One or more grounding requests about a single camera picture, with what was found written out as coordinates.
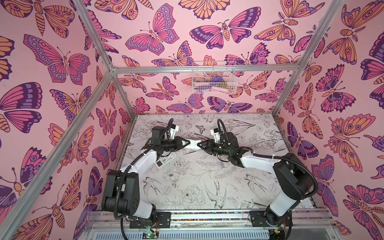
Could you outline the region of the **white remote control green sticker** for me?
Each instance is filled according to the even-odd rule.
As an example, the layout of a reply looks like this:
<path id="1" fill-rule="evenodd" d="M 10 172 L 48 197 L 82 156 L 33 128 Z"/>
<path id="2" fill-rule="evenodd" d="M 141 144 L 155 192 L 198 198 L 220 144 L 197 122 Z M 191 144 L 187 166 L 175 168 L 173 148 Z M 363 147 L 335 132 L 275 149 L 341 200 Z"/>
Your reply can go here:
<path id="1" fill-rule="evenodd" d="M 189 140 L 189 144 L 185 147 L 186 149 L 191 149 L 191 150 L 201 150 L 201 140 Z"/>

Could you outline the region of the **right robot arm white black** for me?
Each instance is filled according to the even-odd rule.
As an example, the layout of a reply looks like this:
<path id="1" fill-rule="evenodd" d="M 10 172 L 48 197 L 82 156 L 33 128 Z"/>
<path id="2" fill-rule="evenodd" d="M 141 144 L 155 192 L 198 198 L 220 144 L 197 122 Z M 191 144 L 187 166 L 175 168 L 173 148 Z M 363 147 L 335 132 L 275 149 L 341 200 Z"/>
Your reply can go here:
<path id="1" fill-rule="evenodd" d="M 217 124 L 218 127 L 211 131 L 212 138 L 197 143 L 197 148 L 212 156 L 224 156 L 236 167 L 269 173 L 280 187 L 279 194 L 265 208 L 263 223 L 271 227 L 280 225 L 301 201 L 318 192 L 319 184 L 314 174 L 295 154 L 258 154 L 250 147 L 240 146 L 236 136 L 227 131 L 222 120 L 218 120 Z"/>

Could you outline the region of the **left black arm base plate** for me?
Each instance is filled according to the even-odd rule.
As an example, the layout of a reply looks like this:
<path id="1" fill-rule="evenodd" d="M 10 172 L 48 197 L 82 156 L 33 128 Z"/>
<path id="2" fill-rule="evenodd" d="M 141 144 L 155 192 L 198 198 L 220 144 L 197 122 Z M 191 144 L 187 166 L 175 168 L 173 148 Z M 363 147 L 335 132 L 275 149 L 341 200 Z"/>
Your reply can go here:
<path id="1" fill-rule="evenodd" d="M 151 215 L 149 219 L 138 218 L 137 220 L 132 220 L 130 229 L 149 229 L 151 227 L 169 229 L 171 226 L 171 219 L 171 212 L 156 212 L 154 215 Z"/>

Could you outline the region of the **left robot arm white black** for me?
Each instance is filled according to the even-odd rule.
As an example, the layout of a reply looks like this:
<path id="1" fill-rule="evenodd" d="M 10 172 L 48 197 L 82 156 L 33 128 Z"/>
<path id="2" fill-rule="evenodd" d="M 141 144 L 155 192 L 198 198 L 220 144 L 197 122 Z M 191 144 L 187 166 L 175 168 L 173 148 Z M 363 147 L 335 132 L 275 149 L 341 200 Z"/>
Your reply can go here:
<path id="1" fill-rule="evenodd" d="M 141 200 L 140 176 L 161 158 L 182 150 L 191 144 L 176 136 L 178 126 L 171 118 L 166 127 L 152 128 L 152 136 L 142 152 L 121 170 L 108 173 L 102 198 L 102 210 L 114 214 L 115 220 L 131 219 L 153 225 L 156 221 L 156 206 Z"/>

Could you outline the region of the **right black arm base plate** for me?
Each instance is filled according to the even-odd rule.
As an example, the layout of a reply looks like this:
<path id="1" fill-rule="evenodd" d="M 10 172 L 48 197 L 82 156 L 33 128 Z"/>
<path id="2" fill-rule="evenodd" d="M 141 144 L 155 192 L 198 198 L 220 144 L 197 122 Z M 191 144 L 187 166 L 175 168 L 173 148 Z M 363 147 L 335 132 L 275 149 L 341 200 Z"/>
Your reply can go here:
<path id="1" fill-rule="evenodd" d="M 292 211 L 288 210 L 283 216 L 275 215 L 271 210 L 250 211 L 248 220 L 253 227 L 263 227 L 282 230 L 286 227 L 292 227 Z"/>

